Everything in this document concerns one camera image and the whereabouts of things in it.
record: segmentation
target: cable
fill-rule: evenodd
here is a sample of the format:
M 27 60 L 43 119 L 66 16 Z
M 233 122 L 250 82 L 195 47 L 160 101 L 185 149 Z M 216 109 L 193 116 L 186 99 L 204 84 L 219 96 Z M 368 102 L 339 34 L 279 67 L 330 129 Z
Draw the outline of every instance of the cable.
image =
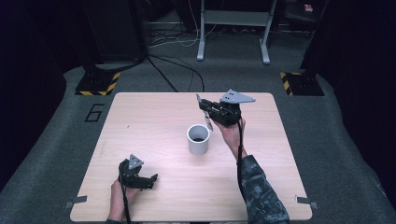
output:
M 202 78 L 201 74 L 200 74 L 199 72 L 197 72 L 195 69 L 191 68 L 191 66 L 190 66 L 190 65 L 189 65 L 189 67 L 187 67 L 187 66 L 185 66 L 185 65 L 183 65 L 183 64 L 180 64 L 180 63 L 175 63 L 175 62 L 172 62 L 172 61 L 169 61 L 169 60 L 163 59 L 163 58 L 161 58 L 161 57 L 159 57 L 159 56 L 155 56 L 155 55 L 152 55 L 152 54 L 148 54 L 148 56 L 150 56 L 150 57 L 153 57 L 153 58 L 156 58 L 156 59 L 159 59 L 159 60 L 163 60 L 163 61 L 165 61 L 165 62 L 168 62 L 168 63 L 173 63 L 173 64 L 176 64 L 176 65 L 178 65 L 178 66 L 181 66 L 181 67 L 184 67 L 184 68 L 190 69 L 191 71 L 195 72 L 195 73 L 198 75 L 198 77 L 201 79 L 201 84 L 202 84 L 202 92 L 205 92 L 205 84 L 204 84 L 204 79 Z
M 239 129 L 239 148 L 238 148 L 238 162 L 236 163 L 236 174 L 237 174 L 237 179 L 238 179 L 239 190 L 241 191 L 242 198 L 244 198 L 244 200 L 245 200 L 245 194 L 244 194 L 243 187 L 242 187 L 243 136 L 242 136 L 242 127 L 241 127 L 241 124 L 239 123 L 239 120 L 237 121 L 237 123 L 238 123 L 238 129 Z
M 189 7 L 190 7 L 190 12 L 191 12 L 191 15 L 192 15 L 192 19 L 194 20 L 194 24 L 195 24 L 195 30 L 196 30 L 195 39 L 193 39 L 193 40 L 180 40 L 178 37 L 175 37 L 175 39 L 177 41 L 164 42 L 164 43 L 161 43 L 161 44 L 158 44 L 158 45 L 150 46 L 150 48 L 159 47 L 159 46 L 165 45 L 165 44 L 176 44 L 176 43 L 180 44 L 183 47 L 188 48 L 188 47 L 191 47 L 193 44 L 195 44 L 195 42 L 197 42 L 197 40 L 199 40 L 198 25 L 197 25 L 197 21 L 196 21 L 196 19 L 194 17 L 194 14 L 192 12 L 191 0 L 189 0 Z M 187 42 L 191 42 L 191 41 L 192 41 L 192 43 L 189 44 L 189 45 L 184 45 L 183 44 L 183 43 L 187 43 Z
M 123 186 L 122 183 L 122 177 L 121 174 L 119 174 L 119 180 L 120 180 L 120 186 L 121 186 L 121 190 L 122 190 L 122 199 L 124 202 L 124 210 L 125 210 L 125 216 L 126 216 L 126 222 L 128 224 L 132 224 L 131 222 L 131 215 L 129 214 L 129 206 L 128 206 L 128 198 L 126 197 L 126 187 Z
M 179 58 L 177 58 L 177 57 L 163 56 L 163 55 L 160 55 L 160 56 L 157 56 L 157 57 L 176 59 L 176 60 L 179 60 L 179 61 L 183 62 L 184 64 L 186 64 L 186 65 L 190 68 L 190 70 L 191 70 L 191 80 L 190 80 L 189 89 L 188 89 L 188 92 L 190 92 L 190 88 L 191 88 L 191 85 L 192 85 L 192 80 L 194 79 L 194 73 L 195 73 L 195 72 L 193 71 L 191 65 L 190 65 L 189 63 L 184 62 L 183 60 L 181 60 L 181 59 L 179 59 Z
M 224 7 L 224 0 L 221 1 L 221 11 L 223 10 Z M 205 37 L 207 37 L 208 35 L 210 35 L 210 33 L 212 33 L 212 31 L 216 28 L 217 24 L 215 24 L 213 26 L 213 28 L 205 35 Z
M 158 37 L 156 39 L 151 40 L 150 44 L 149 44 L 149 47 L 150 48 L 154 48 L 154 47 L 158 47 L 158 46 L 160 46 L 162 44 L 171 43 L 171 42 L 165 42 L 168 39 L 177 39 L 178 40 L 177 42 L 180 42 L 181 41 L 180 38 L 184 38 L 186 36 L 187 36 L 187 34 L 185 34 L 185 33 L 180 33 L 180 34 L 176 34 L 176 35 L 164 35 L 164 36 L 161 36 L 161 37 Z
M 174 90 L 175 92 L 178 92 L 178 90 L 172 85 L 172 83 L 169 81 L 169 79 L 163 74 L 163 72 L 157 67 L 155 66 L 155 64 L 151 61 L 151 59 L 149 58 L 149 56 L 146 57 L 148 59 L 148 61 L 151 63 L 151 65 L 161 74 L 161 76 L 163 77 L 163 79 L 165 79 L 165 81 L 168 83 L 168 85 L 172 88 L 172 90 Z
M 152 30 L 151 35 L 154 37 L 152 39 L 150 39 L 148 45 L 150 47 L 155 47 L 158 43 L 163 43 L 167 39 L 183 38 L 188 35 L 187 32 L 183 31 L 182 29 L 180 29 L 180 31 L 176 34 L 166 35 L 166 31 L 174 32 L 175 28 L 177 26 L 179 26 L 179 24 L 176 24 L 171 29 L 166 29 L 166 30 L 165 29 L 154 29 L 154 30 Z

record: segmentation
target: gray floor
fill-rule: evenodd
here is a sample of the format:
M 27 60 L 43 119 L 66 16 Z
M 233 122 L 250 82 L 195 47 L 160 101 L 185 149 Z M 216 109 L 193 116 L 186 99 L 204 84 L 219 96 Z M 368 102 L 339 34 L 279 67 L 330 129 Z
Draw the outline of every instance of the gray floor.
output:
M 207 41 L 203 62 L 195 59 L 198 42 L 189 48 L 178 43 L 161 45 L 149 53 L 189 63 L 202 75 L 205 91 L 274 95 L 306 193 L 320 206 L 305 223 L 396 223 L 395 210 L 343 126 L 332 87 L 318 76 L 323 97 L 288 96 L 283 88 L 279 73 L 299 71 L 307 39 L 277 34 L 269 49 L 271 64 L 263 65 L 259 38 L 219 35 Z M 189 91 L 190 71 L 152 60 L 179 91 Z M 82 68 L 64 74 L 67 90 L 62 103 L 0 194 L 0 223 L 72 223 L 71 210 L 64 203 L 78 194 L 114 95 L 172 91 L 147 60 L 122 72 L 109 96 L 76 96 L 82 76 Z M 202 91 L 196 75 L 190 91 Z M 84 122 L 93 104 L 104 104 L 96 107 L 103 113 L 98 122 Z

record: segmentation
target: hand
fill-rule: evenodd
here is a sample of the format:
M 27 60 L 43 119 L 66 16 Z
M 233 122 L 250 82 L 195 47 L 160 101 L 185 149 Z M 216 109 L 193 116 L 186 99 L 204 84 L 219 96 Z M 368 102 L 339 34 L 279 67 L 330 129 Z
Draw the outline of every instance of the hand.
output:
M 137 192 L 139 192 L 140 190 L 141 189 L 126 188 L 125 196 L 128 199 L 128 205 L 132 204 L 134 197 L 136 196 Z M 111 185 L 110 213 L 108 214 L 107 219 L 121 222 L 124 216 L 125 216 L 125 211 L 124 211 L 121 183 L 119 182 L 119 180 L 116 180 Z
M 239 135 L 238 124 L 226 127 L 218 122 L 215 122 L 214 120 L 213 120 L 213 122 L 219 127 L 219 129 L 222 133 L 222 136 L 224 138 L 224 142 L 230 148 L 235 159 L 238 160 L 238 148 L 240 145 L 240 135 Z M 246 121 L 244 119 L 240 119 L 240 120 L 238 120 L 238 122 L 241 125 L 242 137 L 243 137 Z M 246 157 L 247 155 L 248 154 L 246 153 L 245 148 L 242 147 L 242 158 Z

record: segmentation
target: metal stand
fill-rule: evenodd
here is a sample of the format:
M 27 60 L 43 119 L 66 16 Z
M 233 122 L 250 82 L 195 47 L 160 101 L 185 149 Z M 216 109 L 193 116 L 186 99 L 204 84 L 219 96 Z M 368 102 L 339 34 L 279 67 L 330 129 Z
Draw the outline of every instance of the metal stand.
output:
M 248 25 L 248 26 L 265 26 L 263 37 L 260 39 L 260 48 L 262 50 L 262 61 L 264 64 L 270 64 L 270 58 L 267 49 L 267 39 L 270 32 L 271 23 L 274 17 L 274 11 L 277 0 L 273 0 L 269 12 L 240 12 L 240 11 L 216 11 L 205 10 L 205 0 L 201 1 L 201 35 L 198 47 L 197 60 L 202 61 L 205 53 L 205 25 L 206 24 L 225 24 L 225 25 Z

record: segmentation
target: hazard tape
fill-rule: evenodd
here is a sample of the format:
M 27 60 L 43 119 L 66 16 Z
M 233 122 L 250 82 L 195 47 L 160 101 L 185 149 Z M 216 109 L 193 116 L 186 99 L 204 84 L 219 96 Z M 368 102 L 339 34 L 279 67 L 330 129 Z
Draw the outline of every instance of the hazard tape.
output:
M 280 73 L 280 78 L 282 78 L 283 82 L 283 87 L 285 88 L 286 94 L 287 95 L 293 95 L 293 91 L 291 90 L 290 84 L 288 82 L 288 79 L 286 77 L 286 74 L 291 74 L 291 75 L 300 75 L 301 73 Z
M 106 91 L 76 91 L 76 95 L 109 95 L 113 92 L 114 88 L 116 87 L 117 81 L 119 80 L 120 73 L 114 75 L 113 79 L 111 80 L 110 85 L 108 86 Z

